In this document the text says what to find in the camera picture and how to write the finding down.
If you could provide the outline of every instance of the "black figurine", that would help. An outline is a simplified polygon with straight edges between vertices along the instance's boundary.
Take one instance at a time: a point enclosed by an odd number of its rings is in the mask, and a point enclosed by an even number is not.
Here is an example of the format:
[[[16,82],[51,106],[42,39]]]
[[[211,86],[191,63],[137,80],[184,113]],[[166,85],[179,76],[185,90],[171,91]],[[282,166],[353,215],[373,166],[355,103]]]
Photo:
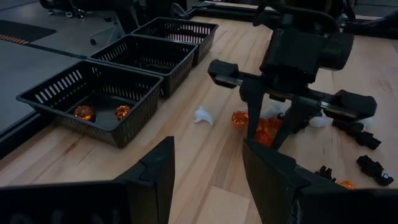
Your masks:
[[[356,162],[361,167],[361,172],[372,177],[380,186],[391,184],[394,179],[387,173],[383,173],[383,166],[379,162],[374,162],[368,156],[360,156]]]

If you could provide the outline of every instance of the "orange object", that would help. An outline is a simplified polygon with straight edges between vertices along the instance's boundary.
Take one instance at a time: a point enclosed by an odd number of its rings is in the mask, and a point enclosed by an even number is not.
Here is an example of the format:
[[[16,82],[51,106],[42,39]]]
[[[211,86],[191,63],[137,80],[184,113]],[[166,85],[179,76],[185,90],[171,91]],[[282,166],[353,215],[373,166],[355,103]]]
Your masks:
[[[75,109],[75,117],[91,121],[94,118],[94,111],[87,105],[78,106]]]
[[[256,140],[270,147],[281,125],[282,121],[277,118],[260,118],[255,136]]]
[[[123,119],[130,112],[130,107],[122,105],[116,108],[116,117],[118,120]]]
[[[353,183],[351,183],[348,180],[344,180],[344,181],[338,182],[337,184],[340,185],[340,186],[343,186],[343,187],[345,187],[347,189],[350,189],[350,190],[358,189],[357,186],[355,186]]]
[[[249,115],[243,111],[235,111],[232,114],[232,123],[235,124],[237,127],[242,127],[247,125],[249,121]]]
[[[249,115],[243,111],[235,111],[232,114],[232,123],[237,127],[244,127],[249,122]],[[278,129],[282,125],[282,121],[277,118],[260,118],[256,130],[256,140],[266,146],[271,146],[274,141]]]

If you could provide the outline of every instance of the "wooden table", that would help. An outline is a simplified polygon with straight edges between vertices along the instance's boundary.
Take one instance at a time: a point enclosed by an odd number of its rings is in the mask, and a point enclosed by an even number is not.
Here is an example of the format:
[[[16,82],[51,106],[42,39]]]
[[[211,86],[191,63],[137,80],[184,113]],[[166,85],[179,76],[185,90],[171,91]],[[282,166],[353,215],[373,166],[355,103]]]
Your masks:
[[[233,111],[244,103],[238,89],[215,85],[206,70],[218,58],[259,74],[271,30],[247,22],[205,17],[193,20],[220,25],[210,53],[125,149],[51,125],[0,161],[0,185],[113,179],[164,137],[175,136],[170,223],[260,223],[242,162],[245,132],[231,124]],[[339,72],[321,69],[311,86],[327,93],[344,89],[375,97],[377,122],[370,132],[382,141],[377,150],[358,146],[345,133],[326,127],[307,128],[290,136],[280,152],[311,171],[322,165],[330,167],[337,180],[350,180],[360,188],[378,187],[356,165],[356,159],[365,154],[398,178],[397,62],[391,40],[357,36],[345,68]],[[200,105],[214,117],[214,126],[193,122]],[[389,187],[397,186],[395,181]]]

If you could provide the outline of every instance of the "black basket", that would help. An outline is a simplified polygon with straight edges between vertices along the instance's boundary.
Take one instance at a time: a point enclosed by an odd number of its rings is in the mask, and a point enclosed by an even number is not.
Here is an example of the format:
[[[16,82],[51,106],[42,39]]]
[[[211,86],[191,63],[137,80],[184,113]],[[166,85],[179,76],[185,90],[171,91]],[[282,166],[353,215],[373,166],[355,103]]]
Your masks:
[[[156,112],[163,78],[97,62],[82,61],[21,93],[17,100],[61,125],[116,147],[124,147]],[[95,117],[74,116],[79,105],[93,108]],[[118,121],[120,105],[130,112]]]
[[[126,35],[90,57],[164,77],[160,94],[170,97],[188,77],[197,46],[155,37]]]
[[[158,17],[136,29],[133,34],[198,44],[193,58],[193,66],[196,66],[205,58],[206,54],[211,49],[217,28],[218,24]]]

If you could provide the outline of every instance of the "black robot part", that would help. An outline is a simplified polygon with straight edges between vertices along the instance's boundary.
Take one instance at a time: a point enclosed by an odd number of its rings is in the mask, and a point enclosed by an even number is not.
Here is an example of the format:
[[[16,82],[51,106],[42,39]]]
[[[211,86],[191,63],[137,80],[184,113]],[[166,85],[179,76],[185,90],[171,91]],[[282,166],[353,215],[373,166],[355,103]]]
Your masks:
[[[345,131],[349,136],[354,138],[360,146],[366,146],[372,150],[375,150],[381,144],[381,141],[374,138],[373,134],[363,131],[364,124],[362,123],[349,123],[346,121],[334,119],[332,125],[342,131]]]
[[[321,169],[319,169],[319,171],[315,172],[315,174],[325,178],[326,180],[330,180],[331,182],[334,183],[336,182],[336,178],[333,178],[331,176],[331,172],[332,172],[331,168],[326,168],[325,166],[322,166]]]
[[[0,188],[0,223],[167,224],[174,137],[109,181]]]
[[[360,156],[356,163],[361,167],[361,172],[372,177],[380,186],[391,184],[394,179],[387,173],[383,173],[383,166],[379,162],[374,162],[368,156]]]
[[[250,139],[243,159],[264,224],[396,223],[398,190],[348,190]]]
[[[333,70],[344,67],[353,46],[353,36],[338,32],[333,17],[312,9],[308,1],[284,2],[292,5],[286,6],[275,0],[262,1],[262,6],[273,7],[281,16],[279,22],[272,18],[270,28],[274,31],[260,66],[261,76],[240,72],[238,65],[219,60],[211,62],[208,68],[217,85],[227,88],[241,86],[240,97],[248,104],[248,138],[253,139],[256,133],[265,93],[274,100],[292,100],[271,146],[277,150],[288,135],[304,128],[306,121],[321,109],[328,117],[353,122],[374,116],[377,108],[371,96],[344,90],[329,95],[308,88],[308,84],[315,81],[320,67]]]

